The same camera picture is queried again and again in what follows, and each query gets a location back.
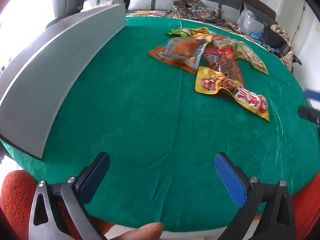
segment snack package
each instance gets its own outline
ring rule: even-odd
[[[212,35],[198,33],[192,38],[176,37],[165,47],[157,47],[149,54],[167,64],[180,67],[195,74],[205,46],[212,41]]]
[[[188,29],[188,28],[179,28],[177,30],[171,29],[168,35],[172,35],[175,37],[193,37],[196,36],[198,33],[203,34],[211,34],[207,27],[196,28],[196,29]]]
[[[249,58],[249,62],[251,63],[251,65],[260,70],[261,72],[265,73],[265,74],[269,74],[266,65],[263,63],[263,61],[258,57],[257,54],[255,54],[255,52],[248,47],[244,42],[239,41],[239,45],[241,46],[242,50],[244,51],[244,53],[247,55],[247,57]]]
[[[231,49],[234,52],[235,59],[244,59],[259,71],[269,74],[266,65],[257,56],[257,54],[244,42],[230,39],[222,35],[214,35],[213,47],[219,49]]]
[[[244,85],[241,71],[231,49],[205,48],[203,57],[209,62],[209,68],[222,72],[226,77]]]
[[[268,103],[264,96],[245,89],[240,82],[227,78],[221,72],[199,67],[195,85],[196,92],[215,95],[220,89],[225,90],[243,107],[269,121]]]

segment green fabric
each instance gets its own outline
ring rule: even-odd
[[[266,97],[270,122],[232,98],[196,93],[196,75],[148,55],[164,33],[203,24],[130,17],[74,84],[51,129],[42,161],[5,145],[37,180],[62,182],[101,151],[111,168],[91,215],[129,227],[161,221],[165,230],[198,231],[228,225],[235,205],[214,167],[224,151],[248,176],[284,179],[291,193],[320,167],[317,126],[300,119],[306,100],[295,78],[272,54],[245,41],[270,75],[238,61],[245,87]]]

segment metal screw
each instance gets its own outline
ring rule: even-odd
[[[68,182],[68,183],[74,183],[75,181],[76,181],[76,178],[73,177],[73,176],[67,178],[67,182]]]
[[[257,183],[258,182],[258,179],[256,177],[250,177],[250,181],[252,183]]]
[[[280,186],[285,187],[285,186],[287,186],[287,183],[284,180],[281,180],[280,181]]]
[[[45,181],[44,180],[41,180],[39,183],[38,183],[38,186],[39,187],[43,187],[45,185]]]

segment red snack package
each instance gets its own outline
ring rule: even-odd
[[[226,77],[244,85],[241,71],[231,49],[205,48],[203,56],[209,62],[209,68],[222,72]]]

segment blue gripper pad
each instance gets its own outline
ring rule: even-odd
[[[86,205],[91,202],[110,168],[110,163],[110,156],[109,154],[105,153],[83,181],[81,187],[79,188],[79,203],[81,205]]]
[[[214,168],[233,202],[242,207],[246,200],[245,186],[221,154],[214,157]]]

